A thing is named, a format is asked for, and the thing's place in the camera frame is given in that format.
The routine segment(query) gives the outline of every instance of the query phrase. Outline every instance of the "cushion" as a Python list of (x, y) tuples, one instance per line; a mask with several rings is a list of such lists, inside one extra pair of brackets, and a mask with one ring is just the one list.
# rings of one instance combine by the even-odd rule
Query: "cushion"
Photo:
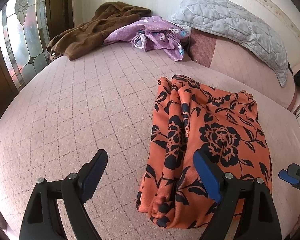
[[(0, 211), (11, 228), (19, 233), (38, 177), (64, 179), (98, 149), (105, 149), (106, 173), (85, 204), (102, 239), (199, 239), (204, 228), (160, 229), (135, 206), (148, 159), (157, 79), (175, 74), (253, 95), (273, 164), (274, 205), (286, 236), (300, 213), (300, 191), (279, 180), (278, 172), (292, 162), (300, 164), (295, 115), (189, 58), (174, 62), (164, 51), (144, 52), (121, 42), (74, 61), (66, 56), (54, 60), (21, 90), (0, 119)], [(63, 202), (58, 205), (68, 239), (75, 239)]]
[(262, 19), (229, 0), (183, 0), (171, 15), (174, 23), (230, 38), (251, 50), (274, 70), (281, 86), (287, 82), (287, 52), (280, 36)]
[(191, 31), (188, 53), (193, 61), (232, 77), (292, 110), (297, 93), (290, 71), (286, 86), (281, 87), (274, 71), (250, 50), (228, 38), (197, 29)]

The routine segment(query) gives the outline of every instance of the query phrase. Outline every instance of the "folded orange blanket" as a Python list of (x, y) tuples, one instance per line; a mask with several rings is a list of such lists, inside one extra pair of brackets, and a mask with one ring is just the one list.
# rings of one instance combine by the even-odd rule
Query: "folded orange blanket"
[[(150, 154), (137, 208), (164, 228), (198, 228), (215, 209), (193, 164), (203, 150), (238, 179), (262, 178), (272, 190), (272, 165), (258, 123), (257, 104), (246, 92), (229, 93), (186, 76), (158, 80)], [(239, 200), (235, 217), (242, 212)]]

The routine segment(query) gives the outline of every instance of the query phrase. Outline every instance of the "bed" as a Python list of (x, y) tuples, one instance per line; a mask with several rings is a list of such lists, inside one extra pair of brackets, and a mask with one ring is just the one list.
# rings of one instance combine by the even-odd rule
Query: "bed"
[[(273, 199), (285, 237), (300, 213), (300, 191), (277, 175), (292, 162), (300, 164), (295, 116), (256, 90), (189, 57), (174, 62), (163, 51), (143, 52), (122, 42), (75, 61), (65, 56), (56, 59), (2, 116), (0, 211), (11, 228), (19, 232), (38, 177), (63, 179), (103, 148), (109, 155), (106, 173), (85, 205), (103, 239), (198, 239), (203, 228), (160, 229), (135, 208), (148, 157), (157, 79), (175, 74), (253, 95), (273, 160)], [(75, 239), (62, 203), (59, 208), (68, 238)], [(235, 227), (234, 223), (228, 239)]]

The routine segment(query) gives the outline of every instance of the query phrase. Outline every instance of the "purple garment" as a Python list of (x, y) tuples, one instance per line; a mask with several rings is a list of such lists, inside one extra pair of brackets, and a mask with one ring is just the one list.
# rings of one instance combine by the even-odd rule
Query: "purple garment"
[(180, 40), (188, 37), (182, 28), (163, 20), (160, 16), (145, 17), (111, 33), (103, 44), (115, 41), (131, 41), (138, 49), (149, 51), (162, 49), (174, 61), (182, 60), (185, 54)]

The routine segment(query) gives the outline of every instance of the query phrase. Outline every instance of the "pillow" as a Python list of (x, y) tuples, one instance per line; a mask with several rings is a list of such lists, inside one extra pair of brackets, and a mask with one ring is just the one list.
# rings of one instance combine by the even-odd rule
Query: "pillow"
[(287, 52), (280, 36), (262, 19), (229, 0), (183, 0), (171, 16), (176, 24), (229, 38), (251, 50), (287, 82)]
[(275, 73), (251, 51), (228, 38), (192, 29), (188, 54), (191, 59), (257, 90), (291, 111), (297, 91), (293, 76), (281, 87)]

